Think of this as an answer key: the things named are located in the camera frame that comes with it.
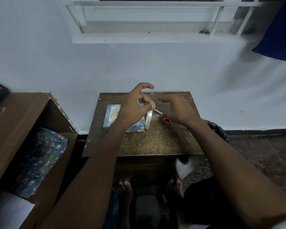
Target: table top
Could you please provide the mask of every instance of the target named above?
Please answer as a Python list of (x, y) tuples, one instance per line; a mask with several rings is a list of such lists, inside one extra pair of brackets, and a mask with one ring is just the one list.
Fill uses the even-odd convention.
[[(177, 95), (183, 96), (199, 116), (190, 92), (145, 92), (156, 104), (156, 109), (165, 112), (170, 109), (169, 103), (161, 103), (160, 98)], [(100, 93), (91, 127), (89, 130), (83, 157), (89, 157), (97, 150), (105, 137), (103, 123), (108, 104), (121, 104), (127, 93)], [(125, 133), (119, 157), (137, 155), (180, 155), (202, 154), (202, 150), (193, 135), (182, 125), (166, 125), (163, 118), (153, 111), (149, 129), (145, 132)]]

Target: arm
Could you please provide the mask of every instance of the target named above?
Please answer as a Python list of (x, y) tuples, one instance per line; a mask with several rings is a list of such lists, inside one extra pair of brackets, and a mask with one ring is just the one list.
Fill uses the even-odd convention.
[(286, 194), (247, 162), (195, 115), (183, 97), (164, 99), (171, 111), (163, 116), (192, 133), (232, 207), (250, 228), (270, 228), (286, 220)]
[[(155, 108), (155, 103), (141, 92), (143, 88), (154, 86), (140, 83), (126, 96), (99, 149), (88, 159), (41, 228), (102, 228), (123, 136), (132, 124)], [(141, 107), (139, 100), (148, 105)]]

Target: person's right hand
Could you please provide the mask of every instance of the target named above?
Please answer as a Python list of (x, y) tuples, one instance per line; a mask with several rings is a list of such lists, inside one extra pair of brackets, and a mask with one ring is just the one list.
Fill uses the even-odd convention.
[(183, 96), (173, 96), (166, 99), (159, 99), (163, 103), (170, 102), (171, 109), (169, 112), (164, 112), (163, 117), (166, 117), (177, 124), (187, 126), (190, 122), (201, 121), (192, 109), (189, 102)]

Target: wooden table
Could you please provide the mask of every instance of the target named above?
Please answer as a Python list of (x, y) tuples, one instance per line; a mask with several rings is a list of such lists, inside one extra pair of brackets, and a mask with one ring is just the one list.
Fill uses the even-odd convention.
[[(190, 92), (145, 92), (156, 104), (156, 109), (165, 112), (170, 109), (169, 103), (161, 103), (160, 98), (178, 95), (183, 96), (199, 115)], [(97, 150), (105, 136), (103, 123), (108, 104), (121, 104), (127, 93), (100, 93), (83, 157), (90, 157)], [(166, 125), (162, 117), (153, 111), (149, 129), (145, 132), (125, 133), (119, 150), (115, 170), (115, 181), (119, 179), (141, 177), (144, 180), (155, 180), (161, 173), (173, 172), (176, 157), (184, 159), (192, 154), (203, 154), (193, 135), (183, 126), (176, 123)]]

